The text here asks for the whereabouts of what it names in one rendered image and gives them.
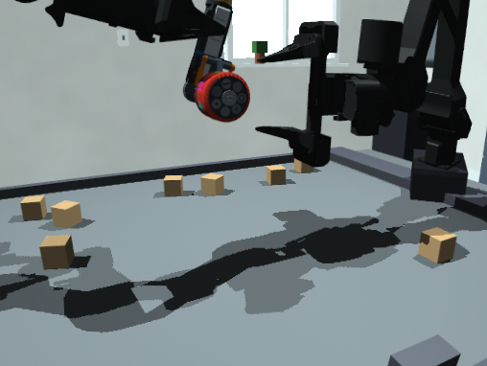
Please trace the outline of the tan cube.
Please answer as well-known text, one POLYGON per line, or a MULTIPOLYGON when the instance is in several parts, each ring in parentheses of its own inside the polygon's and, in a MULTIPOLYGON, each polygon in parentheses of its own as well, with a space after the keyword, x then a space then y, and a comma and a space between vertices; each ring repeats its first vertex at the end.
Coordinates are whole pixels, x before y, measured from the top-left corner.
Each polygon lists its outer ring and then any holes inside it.
POLYGON ((54 226, 71 228, 82 222, 81 205, 78 202, 62 201, 51 207, 54 226))
POLYGON ((44 269, 69 268, 75 258, 71 235, 47 236, 39 249, 44 269))
POLYGON ((300 173, 313 172, 313 167, 294 159, 294 170, 300 173))
POLYGON ((166 175, 164 178, 164 193, 165 196, 182 196, 182 175, 166 175))
POLYGON ((21 204, 24 221, 44 219, 47 214, 45 196, 26 196, 21 204))
POLYGON ((223 175, 208 173, 200 178, 201 193, 209 195, 218 195, 224 192, 223 175))
POLYGON ((269 185, 286 184, 286 169, 279 166, 267 166, 267 183, 269 185))
POLYGON ((457 236, 438 227, 421 232, 418 254, 434 263, 453 258, 457 236))

